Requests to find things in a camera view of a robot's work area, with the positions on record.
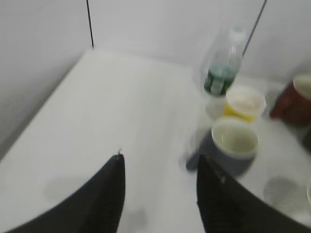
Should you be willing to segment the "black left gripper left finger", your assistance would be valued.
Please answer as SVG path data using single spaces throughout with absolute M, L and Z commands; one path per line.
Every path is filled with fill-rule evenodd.
M 125 161 L 113 155 L 98 172 L 64 201 L 13 233 L 115 233 L 125 200 Z

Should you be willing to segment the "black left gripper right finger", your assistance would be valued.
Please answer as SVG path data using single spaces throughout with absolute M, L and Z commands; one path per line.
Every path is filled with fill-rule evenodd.
M 197 205 L 207 233 L 309 233 L 309 227 L 275 210 L 211 158 L 197 168 Z

